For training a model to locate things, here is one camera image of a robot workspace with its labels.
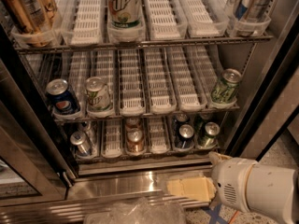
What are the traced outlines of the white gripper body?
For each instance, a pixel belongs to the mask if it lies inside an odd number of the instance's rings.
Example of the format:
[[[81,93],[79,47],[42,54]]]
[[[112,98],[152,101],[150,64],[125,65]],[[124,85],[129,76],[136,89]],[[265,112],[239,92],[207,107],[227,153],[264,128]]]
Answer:
[[[211,178],[222,204],[241,212],[249,211],[246,187],[255,164],[257,164],[255,160],[231,158],[213,166]]]

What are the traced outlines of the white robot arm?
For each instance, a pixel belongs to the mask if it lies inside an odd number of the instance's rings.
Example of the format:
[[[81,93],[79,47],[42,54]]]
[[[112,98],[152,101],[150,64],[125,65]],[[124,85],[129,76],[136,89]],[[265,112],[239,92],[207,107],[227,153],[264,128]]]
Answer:
[[[299,223],[298,172],[233,158],[211,151],[209,177],[183,175],[166,181],[170,195],[220,203],[243,213],[255,212],[279,224]]]

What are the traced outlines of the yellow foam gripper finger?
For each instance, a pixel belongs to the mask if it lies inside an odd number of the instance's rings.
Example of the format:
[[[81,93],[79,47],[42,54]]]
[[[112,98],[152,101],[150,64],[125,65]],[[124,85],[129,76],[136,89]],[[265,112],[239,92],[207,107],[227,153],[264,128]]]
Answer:
[[[201,202],[212,201],[216,194],[213,182],[205,176],[169,180],[166,186],[171,195]]]
[[[231,156],[220,154],[220,153],[215,152],[215,151],[210,151],[208,153],[208,157],[210,159],[210,162],[213,165],[217,165],[217,164],[221,163],[222,161],[226,161],[226,160],[230,160],[231,159]]]

